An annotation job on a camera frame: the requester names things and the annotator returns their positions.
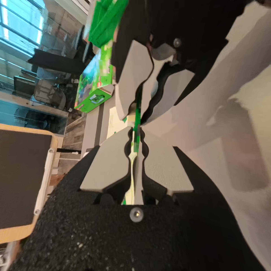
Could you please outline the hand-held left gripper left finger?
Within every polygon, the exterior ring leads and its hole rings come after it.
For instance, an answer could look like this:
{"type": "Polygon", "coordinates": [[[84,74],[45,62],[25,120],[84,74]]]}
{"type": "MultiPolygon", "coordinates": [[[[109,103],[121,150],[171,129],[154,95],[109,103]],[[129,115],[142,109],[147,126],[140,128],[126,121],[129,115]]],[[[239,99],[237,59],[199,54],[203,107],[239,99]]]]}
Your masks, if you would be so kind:
{"type": "Polygon", "coordinates": [[[130,160],[125,147],[131,144],[132,130],[126,127],[100,145],[80,186],[82,191],[103,192],[128,174],[130,160]]]}

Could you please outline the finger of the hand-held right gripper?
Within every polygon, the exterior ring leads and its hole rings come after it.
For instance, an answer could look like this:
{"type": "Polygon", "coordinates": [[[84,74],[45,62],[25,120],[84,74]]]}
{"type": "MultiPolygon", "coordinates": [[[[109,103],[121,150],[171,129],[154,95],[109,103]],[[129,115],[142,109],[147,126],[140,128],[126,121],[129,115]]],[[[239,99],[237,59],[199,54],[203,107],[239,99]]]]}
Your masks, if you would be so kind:
{"type": "Polygon", "coordinates": [[[171,109],[194,75],[179,64],[164,63],[160,71],[155,67],[142,89],[141,124],[148,124],[171,109]]]}
{"type": "Polygon", "coordinates": [[[152,74],[154,63],[148,48],[133,40],[120,76],[115,85],[115,106],[119,120],[129,114],[138,87],[152,74]]]}

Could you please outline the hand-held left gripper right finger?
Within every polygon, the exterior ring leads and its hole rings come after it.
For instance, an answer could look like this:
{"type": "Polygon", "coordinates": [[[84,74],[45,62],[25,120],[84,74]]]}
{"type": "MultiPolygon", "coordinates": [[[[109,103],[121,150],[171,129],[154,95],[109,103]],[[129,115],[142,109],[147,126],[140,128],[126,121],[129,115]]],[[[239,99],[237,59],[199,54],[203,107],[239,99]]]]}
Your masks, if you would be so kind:
{"type": "Polygon", "coordinates": [[[148,194],[176,194],[194,190],[173,146],[148,131],[140,131],[142,185],[148,194]]]}

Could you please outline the green plastic bag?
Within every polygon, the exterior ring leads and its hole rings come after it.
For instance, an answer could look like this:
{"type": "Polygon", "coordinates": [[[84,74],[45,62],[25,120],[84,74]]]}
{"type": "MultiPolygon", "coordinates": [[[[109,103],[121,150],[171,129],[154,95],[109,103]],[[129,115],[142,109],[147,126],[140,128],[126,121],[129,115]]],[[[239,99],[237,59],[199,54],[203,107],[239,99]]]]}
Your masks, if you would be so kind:
{"type": "Polygon", "coordinates": [[[88,41],[101,48],[113,39],[128,0],[101,0],[94,4],[88,41]]]}

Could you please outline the grey office chair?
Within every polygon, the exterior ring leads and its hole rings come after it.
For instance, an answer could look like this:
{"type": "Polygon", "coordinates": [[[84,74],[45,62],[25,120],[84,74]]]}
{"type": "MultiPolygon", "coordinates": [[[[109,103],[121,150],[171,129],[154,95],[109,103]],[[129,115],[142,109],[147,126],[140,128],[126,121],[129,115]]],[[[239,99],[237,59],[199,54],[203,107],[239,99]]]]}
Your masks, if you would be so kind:
{"type": "Polygon", "coordinates": [[[40,103],[58,110],[64,110],[66,105],[66,96],[58,86],[51,85],[47,80],[38,80],[35,85],[33,97],[40,103]]]}

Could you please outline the black table with wooden edge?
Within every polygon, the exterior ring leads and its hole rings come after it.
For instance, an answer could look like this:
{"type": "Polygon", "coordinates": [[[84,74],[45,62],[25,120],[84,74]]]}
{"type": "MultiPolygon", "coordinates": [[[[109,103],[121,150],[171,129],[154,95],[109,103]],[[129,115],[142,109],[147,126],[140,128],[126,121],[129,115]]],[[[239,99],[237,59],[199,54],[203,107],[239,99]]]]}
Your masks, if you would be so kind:
{"type": "Polygon", "coordinates": [[[0,125],[0,243],[34,230],[42,212],[57,137],[45,130],[0,125]]]}

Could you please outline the building instruction booklet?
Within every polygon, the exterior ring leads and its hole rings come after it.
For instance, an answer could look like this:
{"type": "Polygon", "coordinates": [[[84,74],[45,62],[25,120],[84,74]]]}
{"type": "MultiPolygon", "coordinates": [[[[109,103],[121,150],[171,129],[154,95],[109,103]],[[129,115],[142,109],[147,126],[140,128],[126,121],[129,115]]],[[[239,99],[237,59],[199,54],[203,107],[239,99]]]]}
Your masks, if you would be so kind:
{"type": "Polygon", "coordinates": [[[132,140],[131,140],[131,151],[129,154],[129,159],[131,162],[131,185],[129,190],[126,192],[122,205],[134,205],[135,204],[135,181],[134,181],[134,169],[136,164],[137,152],[134,151],[134,124],[135,124],[135,113],[131,113],[124,120],[120,120],[117,114],[116,107],[110,108],[109,124],[107,138],[111,137],[113,134],[123,130],[126,127],[132,128],[132,140]]]}

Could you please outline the green building set box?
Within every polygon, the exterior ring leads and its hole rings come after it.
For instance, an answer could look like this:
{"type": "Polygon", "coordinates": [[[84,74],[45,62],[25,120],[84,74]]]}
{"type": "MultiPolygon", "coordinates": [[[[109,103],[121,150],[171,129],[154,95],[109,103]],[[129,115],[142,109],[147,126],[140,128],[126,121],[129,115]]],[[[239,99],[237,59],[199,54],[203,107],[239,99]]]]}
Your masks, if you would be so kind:
{"type": "Polygon", "coordinates": [[[97,50],[97,54],[80,75],[74,109],[89,113],[105,101],[114,92],[115,76],[111,64],[113,40],[97,50]]]}

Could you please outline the window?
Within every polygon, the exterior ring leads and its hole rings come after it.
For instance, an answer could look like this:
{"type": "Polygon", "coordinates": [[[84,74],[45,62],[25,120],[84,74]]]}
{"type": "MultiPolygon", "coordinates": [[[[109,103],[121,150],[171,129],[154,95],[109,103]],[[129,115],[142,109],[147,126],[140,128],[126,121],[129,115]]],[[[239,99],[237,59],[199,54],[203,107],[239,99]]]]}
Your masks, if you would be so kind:
{"type": "Polygon", "coordinates": [[[32,56],[41,45],[47,14],[43,0],[1,0],[1,46],[32,56]]]}

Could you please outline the green brick model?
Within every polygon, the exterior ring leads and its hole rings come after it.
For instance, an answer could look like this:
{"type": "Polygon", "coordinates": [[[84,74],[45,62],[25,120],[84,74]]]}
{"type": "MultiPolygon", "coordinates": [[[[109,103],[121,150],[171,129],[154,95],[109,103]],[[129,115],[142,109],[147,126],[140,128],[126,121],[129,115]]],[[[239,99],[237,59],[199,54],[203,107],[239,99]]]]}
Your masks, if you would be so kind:
{"type": "Polygon", "coordinates": [[[135,153],[138,153],[139,143],[140,143],[142,88],[143,86],[140,85],[137,90],[137,95],[136,95],[135,122],[134,122],[134,128],[133,128],[133,141],[132,141],[133,143],[132,149],[133,149],[133,152],[135,153]]]}

